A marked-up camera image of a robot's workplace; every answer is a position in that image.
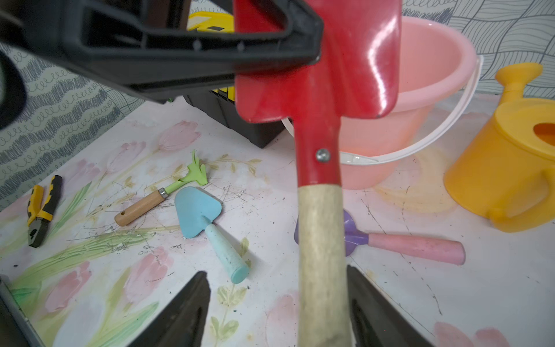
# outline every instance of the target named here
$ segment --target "purple trowel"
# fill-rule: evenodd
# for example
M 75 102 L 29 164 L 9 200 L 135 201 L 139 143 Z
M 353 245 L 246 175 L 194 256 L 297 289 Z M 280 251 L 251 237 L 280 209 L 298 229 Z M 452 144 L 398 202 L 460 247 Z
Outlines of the purple trowel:
M 413 257 L 442 261 L 455 265 L 465 263 L 466 253 L 458 241 L 425 238 L 411 235 L 386 235 L 380 233 L 363 233 L 356 228 L 351 215 L 343 210 L 345 221 L 345 254 L 349 256 L 358 245 L 387 249 Z M 293 238 L 299 243 L 299 222 Z

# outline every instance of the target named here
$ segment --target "blue trowel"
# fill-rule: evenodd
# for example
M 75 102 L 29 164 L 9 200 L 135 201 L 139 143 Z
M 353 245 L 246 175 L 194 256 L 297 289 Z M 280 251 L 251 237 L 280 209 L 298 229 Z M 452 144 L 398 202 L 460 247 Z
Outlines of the blue trowel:
M 221 213 L 220 202 L 201 189 L 185 187 L 175 196 L 175 209 L 183 236 L 190 239 L 204 230 L 231 282 L 241 283 L 250 269 L 235 248 L 212 224 Z

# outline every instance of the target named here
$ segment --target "pink handle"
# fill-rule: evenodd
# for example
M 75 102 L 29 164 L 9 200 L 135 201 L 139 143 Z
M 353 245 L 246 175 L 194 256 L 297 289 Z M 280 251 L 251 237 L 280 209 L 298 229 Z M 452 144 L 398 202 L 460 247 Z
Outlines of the pink handle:
M 462 265 L 466 260 L 465 248 L 458 241 L 370 233 L 368 246 L 455 265 Z

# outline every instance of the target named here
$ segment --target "light blue handle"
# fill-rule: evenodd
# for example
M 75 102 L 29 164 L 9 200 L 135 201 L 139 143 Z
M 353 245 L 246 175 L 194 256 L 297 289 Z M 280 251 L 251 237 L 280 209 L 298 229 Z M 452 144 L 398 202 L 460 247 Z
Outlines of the light blue handle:
M 214 251 L 224 266 L 225 271 L 228 272 L 231 282 L 233 284 L 241 283 L 247 277 L 250 270 L 245 261 L 214 224 L 209 224 L 204 229 L 204 232 L 210 243 L 212 243 L 212 247 L 214 247 Z

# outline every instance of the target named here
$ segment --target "watering can spout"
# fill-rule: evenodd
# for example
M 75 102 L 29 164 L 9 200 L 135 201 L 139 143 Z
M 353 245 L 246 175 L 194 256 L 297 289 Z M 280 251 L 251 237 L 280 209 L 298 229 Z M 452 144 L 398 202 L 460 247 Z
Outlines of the watering can spout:
M 542 74 L 543 67 L 538 63 L 520 63 L 505 66 L 497 71 L 495 79 L 503 86 L 499 105 L 522 99 L 524 87 Z

